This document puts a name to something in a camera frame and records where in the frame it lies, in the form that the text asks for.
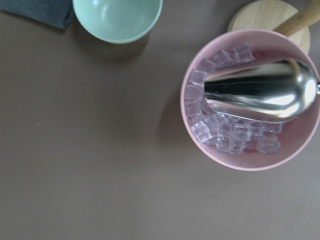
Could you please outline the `metal ice scoop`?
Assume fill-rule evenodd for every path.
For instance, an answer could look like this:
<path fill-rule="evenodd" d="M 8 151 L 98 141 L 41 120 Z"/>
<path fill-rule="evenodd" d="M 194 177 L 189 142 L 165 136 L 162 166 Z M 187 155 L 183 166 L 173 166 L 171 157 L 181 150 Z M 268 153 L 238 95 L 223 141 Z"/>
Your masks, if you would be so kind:
<path fill-rule="evenodd" d="M 204 97 L 216 111 L 267 123 L 303 114 L 320 94 L 316 70 L 295 58 L 274 58 L 228 67 L 204 81 Z"/>

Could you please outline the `pink bowl with ice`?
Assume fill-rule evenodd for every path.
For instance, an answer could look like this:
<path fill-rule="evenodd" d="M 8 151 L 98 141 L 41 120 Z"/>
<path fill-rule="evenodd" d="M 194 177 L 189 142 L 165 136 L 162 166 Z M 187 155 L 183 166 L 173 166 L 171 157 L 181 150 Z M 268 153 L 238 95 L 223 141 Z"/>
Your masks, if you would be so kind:
<path fill-rule="evenodd" d="M 285 123 L 284 129 L 279 135 L 281 147 L 277 154 L 263 154 L 256 151 L 230 154 L 197 141 L 192 134 L 189 119 L 185 113 L 184 95 L 189 75 L 204 58 L 210 57 L 219 50 L 228 50 L 242 43 L 248 43 L 253 56 L 258 60 L 269 57 L 292 57 L 306 62 L 314 71 L 316 70 L 308 53 L 293 40 L 280 33 L 258 28 L 224 33 L 207 43 L 189 64 L 180 91 L 181 116 L 190 138 L 213 161 L 236 170 L 263 171 L 290 161 L 306 147 L 320 123 L 320 100 L 317 98 L 300 117 Z"/>

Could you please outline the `grey folded cloth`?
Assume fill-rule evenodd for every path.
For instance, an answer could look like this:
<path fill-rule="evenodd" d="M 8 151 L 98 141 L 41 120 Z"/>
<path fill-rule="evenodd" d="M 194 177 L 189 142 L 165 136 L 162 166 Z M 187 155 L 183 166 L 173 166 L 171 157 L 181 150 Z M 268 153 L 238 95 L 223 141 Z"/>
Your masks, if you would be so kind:
<path fill-rule="evenodd" d="M 71 0 L 2 0 L 0 9 L 60 29 L 66 29 L 75 17 Z"/>

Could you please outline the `mint green bowl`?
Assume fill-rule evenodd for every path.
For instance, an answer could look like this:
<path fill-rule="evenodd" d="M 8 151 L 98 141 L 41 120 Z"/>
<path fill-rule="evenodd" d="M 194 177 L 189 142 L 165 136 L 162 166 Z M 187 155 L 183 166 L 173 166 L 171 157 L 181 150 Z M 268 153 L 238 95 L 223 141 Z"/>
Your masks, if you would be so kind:
<path fill-rule="evenodd" d="M 130 44 L 147 35 L 158 21 L 162 0 L 74 0 L 76 18 L 94 37 Z"/>

